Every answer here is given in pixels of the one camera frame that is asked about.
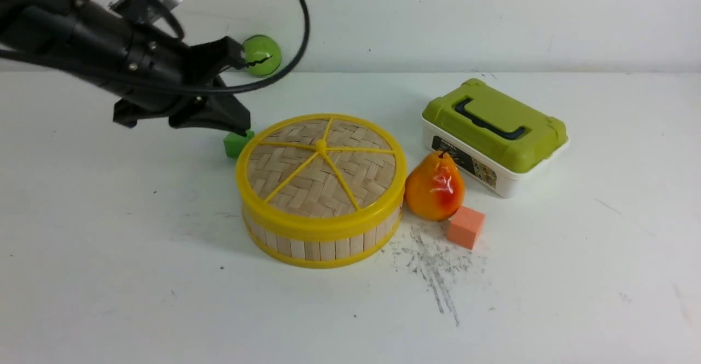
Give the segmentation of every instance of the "table surface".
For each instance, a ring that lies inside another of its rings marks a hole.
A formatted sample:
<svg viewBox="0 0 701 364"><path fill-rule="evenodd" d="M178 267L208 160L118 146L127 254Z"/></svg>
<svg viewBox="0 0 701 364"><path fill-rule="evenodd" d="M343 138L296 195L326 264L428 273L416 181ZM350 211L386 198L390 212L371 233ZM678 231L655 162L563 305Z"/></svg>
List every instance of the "table surface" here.
<svg viewBox="0 0 701 364"><path fill-rule="evenodd" d="M407 213L313 270L246 234L225 132L128 130L102 90L0 74L0 362L701 361L701 74L300 73L240 99L256 131L371 120L412 168L423 107L470 77L566 123L548 177L513 199L466 178L473 251Z"/></svg>

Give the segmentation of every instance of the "yellow plastic spokes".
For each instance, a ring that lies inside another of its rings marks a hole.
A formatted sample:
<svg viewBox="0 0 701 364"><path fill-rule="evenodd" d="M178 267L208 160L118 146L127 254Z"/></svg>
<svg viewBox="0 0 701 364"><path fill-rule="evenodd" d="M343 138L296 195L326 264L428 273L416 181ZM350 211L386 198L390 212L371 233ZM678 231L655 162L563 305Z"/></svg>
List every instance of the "yellow plastic spokes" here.
<svg viewBox="0 0 701 364"><path fill-rule="evenodd" d="M375 153L388 153L395 154L396 152L392 149L375 149L375 148L326 148L328 152L375 152Z"/></svg>
<svg viewBox="0 0 701 364"><path fill-rule="evenodd" d="M329 121L326 122L326 129L324 129L324 135L321 137L322 140L326 140L327 137L329 137L329 132L331 131L331 122L333 122L333 117L329 118Z"/></svg>
<svg viewBox="0 0 701 364"><path fill-rule="evenodd" d="M273 147L292 147L306 149L308 151L315 151L316 147L314 145L298 144L297 142L278 142L278 141L261 141L258 145L271 145Z"/></svg>
<svg viewBox="0 0 701 364"><path fill-rule="evenodd" d="M270 199L272 199L276 194L278 194L278 192L279 192L281 189L283 189L283 187L285 187L286 184L290 183L290 181L295 177L295 175L299 174L300 171L301 171L304 167L306 167L308 164L310 164L310 163L311 163L311 160L313 160L317 155L318 155L318 153L317 153L317 152L314 152L310 157L308 157L308 158L304 161L304 163L300 164L300 166L297 167L297 168L292 172L292 174L290 174L290 176L286 177L285 180L283 180L283 182L280 182L280 184L279 184L278 186L276 186L275 189L273 189L272 192L270 192L270 194L268 195L268 197L265 197L265 200L263 200L263 202L267 204L268 201L270 201Z"/></svg>
<svg viewBox="0 0 701 364"><path fill-rule="evenodd" d="M329 157L329 155L322 153L321 157L326 160L326 164L328 164L331 167L331 170L334 171L334 174L336 174L336 177L338 178L338 181L341 183L341 187L343 187L343 190L346 191L346 195L348 195L348 198L350 199L351 203L353 203L353 206L355 207L356 210L360 210L360 205L358 202L355 200L355 196L353 196L353 192L351 192L351 188L348 187L348 184L346 183L346 180L343 179L343 175L341 175L341 172L338 171L338 168L334 164L333 160Z"/></svg>

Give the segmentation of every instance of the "label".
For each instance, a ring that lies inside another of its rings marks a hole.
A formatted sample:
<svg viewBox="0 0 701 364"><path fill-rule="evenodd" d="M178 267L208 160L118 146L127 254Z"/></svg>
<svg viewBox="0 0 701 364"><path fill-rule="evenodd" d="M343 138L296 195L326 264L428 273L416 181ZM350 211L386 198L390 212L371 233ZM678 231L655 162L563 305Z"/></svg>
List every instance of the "label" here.
<svg viewBox="0 0 701 364"><path fill-rule="evenodd" d="M464 152L462 149L459 149L455 145L447 142L437 135L433 136L431 148L436 151L445 151L450 155L450 157L453 157L453 161L455 161L455 164L457 164L458 167L483 181L492 189L496 189L496 172L478 160L473 159L473 157Z"/></svg>

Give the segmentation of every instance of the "pear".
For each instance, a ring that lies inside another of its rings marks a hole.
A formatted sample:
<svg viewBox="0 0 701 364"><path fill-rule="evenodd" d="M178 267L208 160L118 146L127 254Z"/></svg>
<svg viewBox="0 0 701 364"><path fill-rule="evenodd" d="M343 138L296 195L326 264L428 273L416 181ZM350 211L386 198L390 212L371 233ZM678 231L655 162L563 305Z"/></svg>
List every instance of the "pear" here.
<svg viewBox="0 0 701 364"><path fill-rule="evenodd" d="M451 217L465 199L465 182L453 157L431 152L406 178L404 199L416 216L431 220Z"/></svg>

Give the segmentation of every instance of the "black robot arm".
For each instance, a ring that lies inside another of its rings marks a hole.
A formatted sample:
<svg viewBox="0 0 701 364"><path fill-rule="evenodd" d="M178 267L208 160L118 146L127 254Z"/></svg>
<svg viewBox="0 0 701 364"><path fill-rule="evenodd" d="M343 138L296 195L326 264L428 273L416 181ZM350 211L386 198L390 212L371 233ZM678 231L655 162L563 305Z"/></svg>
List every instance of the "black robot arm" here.
<svg viewBox="0 0 701 364"><path fill-rule="evenodd" d="M256 84L226 87L220 73L245 68L243 47L231 39L186 45L170 13L181 0L120 0L107 10L91 0L0 0L0 57L58 68L121 99L113 121L167 117L171 127L203 127L245 135L250 113L233 93L271 84L298 63ZM163 18L175 37L153 25Z"/></svg>

